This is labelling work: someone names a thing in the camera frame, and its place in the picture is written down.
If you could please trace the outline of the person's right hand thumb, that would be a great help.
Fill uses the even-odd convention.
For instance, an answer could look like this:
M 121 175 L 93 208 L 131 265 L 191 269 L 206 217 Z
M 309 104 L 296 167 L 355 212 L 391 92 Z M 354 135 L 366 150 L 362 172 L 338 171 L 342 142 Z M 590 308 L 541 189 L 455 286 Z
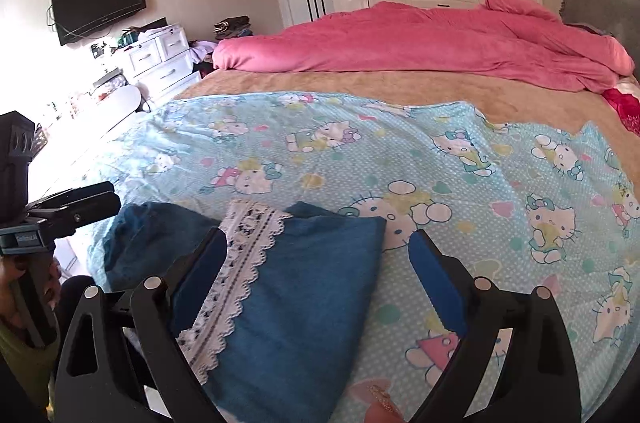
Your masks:
M 364 416 L 364 423 L 404 423 L 404 417 L 399 409 L 393 403 L 392 397 L 387 391 L 372 385 L 369 387 L 370 394 L 373 397 L 373 403 L 370 404 L 367 413 Z

